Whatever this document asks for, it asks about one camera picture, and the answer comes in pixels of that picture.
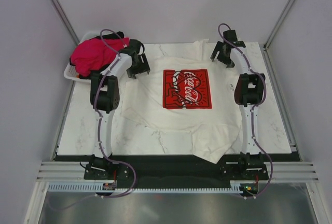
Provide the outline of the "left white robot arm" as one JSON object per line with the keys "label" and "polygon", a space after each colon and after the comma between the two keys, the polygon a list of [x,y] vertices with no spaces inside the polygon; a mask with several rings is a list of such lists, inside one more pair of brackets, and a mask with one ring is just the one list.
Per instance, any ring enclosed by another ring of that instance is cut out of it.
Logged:
{"label": "left white robot arm", "polygon": [[110,180],[114,177],[118,162],[112,156],[112,122],[120,103],[119,80],[127,74],[136,79],[138,74],[149,73],[145,46],[136,39],[116,55],[115,60],[100,73],[90,76],[90,103],[96,112],[96,144],[89,163],[85,167],[85,180]]}

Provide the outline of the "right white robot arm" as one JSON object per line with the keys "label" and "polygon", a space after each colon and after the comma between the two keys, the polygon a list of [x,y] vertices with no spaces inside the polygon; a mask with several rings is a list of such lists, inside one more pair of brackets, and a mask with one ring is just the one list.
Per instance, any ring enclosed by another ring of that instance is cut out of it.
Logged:
{"label": "right white robot arm", "polygon": [[238,40],[236,31],[219,32],[218,41],[210,59],[218,60],[227,68],[236,68],[239,77],[234,90],[234,101],[239,106],[242,117],[242,148],[238,164],[232,165],[231,175],[239,180],[267,180],[264,159],[266,152],[258,142],[258,107],[266,99],[266,78],[255,71],[246,55],[246,45]]}

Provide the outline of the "white t-shirt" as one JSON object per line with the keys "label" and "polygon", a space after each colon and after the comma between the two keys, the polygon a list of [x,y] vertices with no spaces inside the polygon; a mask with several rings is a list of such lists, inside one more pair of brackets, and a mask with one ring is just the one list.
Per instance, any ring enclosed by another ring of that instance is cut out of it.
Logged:
{"label": "white t-shirt", "polygon": [[183,55],[164,52],[148,59],[150,72],[126,83],[123,117],[155,130],[188,132],[193,154],[216,163],[240,137],[242,117],[233,98],[233,68],[212,61],[206,39]]}

